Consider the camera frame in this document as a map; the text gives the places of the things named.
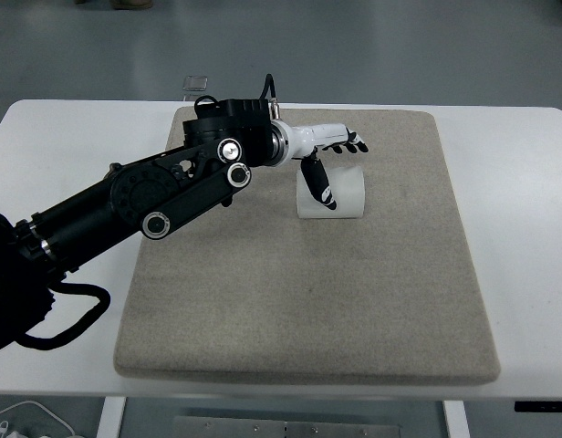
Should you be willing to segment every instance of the white object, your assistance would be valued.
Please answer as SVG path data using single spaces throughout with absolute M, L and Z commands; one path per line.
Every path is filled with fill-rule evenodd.
M 0 422 L 0 438 L 3 438 L 9 429 L 9 422 Z
M 470 438 L 470 428 L 465 416 L 463 401 L 444 401 L 443 410 L 447 424 L 447 436 L 449 438 Z
M 105 398 L 105 404 L 102 406 L 102 413 L 100 415 L 97 438 L 119 436 L 126 401 L 125 397 Z
M 0 125 L 0 213 L 13 222 L 28 218 L 99 181 L 109 163 L 161 151 L 181 106 L 17 102 Z M 11 345 L 0 350 L 0 393 L 562 400 L 562 111 L 283 106 L 291 108 L 433 115 L 502 367 L 497 381 L 473 387 L 265 386 L 121 377 L 113 368 L 113 350 L 142 239 L 135 235 L 69 276 L 108 289 L 109 311 L 62 349 Z M 47 321 L 32 333 L 58 333 L 94 301 L 58 295 Z
M 364 214 L 364 174 L 360 166 L 326 169 L 338 207 L 330 210 L 314 199 L 301 170 L 297 171 L 297 215 L 301 219 L 360 218 Z

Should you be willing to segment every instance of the white robotic hand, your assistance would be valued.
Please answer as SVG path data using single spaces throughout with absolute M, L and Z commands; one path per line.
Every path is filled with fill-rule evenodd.
M 331 148 L 342 153 L 342 147 L 351 153 L 368 152 L 364 140 L 342 123 L 326 123 L 311 126 L 289 126 L 282 120 L 271 120 L 276 142 L 281 145 L 282 156 L 275 166 L 291 159 L 303 159 L 319 150 Z
M 271 124 L 274 143 L 279 150 L 278 161 L 273 165 L 279 166 L 292 159 L 301 160 L 301 172 L 313 198 L 328 209 L 336 210 L 328 176 L 317 152 L 331 148 L 336 153 L 342 153 L 342 146 L 351 153 L 368 152 L 369 148 L 362 138 L 342 123 L 291 127 L 281 119 L 273 119 Z

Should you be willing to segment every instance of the robotic arm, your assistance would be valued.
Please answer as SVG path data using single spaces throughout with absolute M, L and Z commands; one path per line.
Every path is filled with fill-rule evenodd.
M 271 109 L 265 99 L 269 88 Z M 205 100 L 211 103 L 201 104 Z M 368 151 L 344 125 L 284 123 L 270 75 L 261 99 L 206 96 L 194 108 L 198 119 L 183 123 L 182 147 L 126 165 L 112 163 L 102 181 L 33 214 L 31 221 L 12 226 L 0 214 L 0 349 L 14 341 L 54 349 L 78 337 L 106 311 L 110 297 L 101 287 L 63 283 L 67 272 L 138 231 L 161 239 L 219 203 L 229 206 L 250 183 L 251 168 L 301 159 L 314 198 L 336 208 L 318 150 Z M 50 290 L 90 295 L 99 303 L 54 338 L 33 338 L 26 332 L 51 309 Z

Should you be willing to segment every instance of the beige mat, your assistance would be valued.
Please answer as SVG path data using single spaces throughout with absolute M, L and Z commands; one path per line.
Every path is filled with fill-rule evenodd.
M 115 367 L 131 377 L 262 383 L 479 384 L 499 373 L 434 119 L 292 109 L 343 122 L 367 154 L 362 219 L 300 220 L 298 162 L 257 168 L 229 208 L 142 243 Z M 170 144 L 182 144 L 176 113 Z

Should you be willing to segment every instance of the silver bolt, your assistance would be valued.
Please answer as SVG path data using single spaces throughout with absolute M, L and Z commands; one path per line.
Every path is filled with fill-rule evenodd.
M 218 154 L 224 162 L 233 162 L 241 155 L 241 147 L 234 139 L 223 140 L 218 145 Z

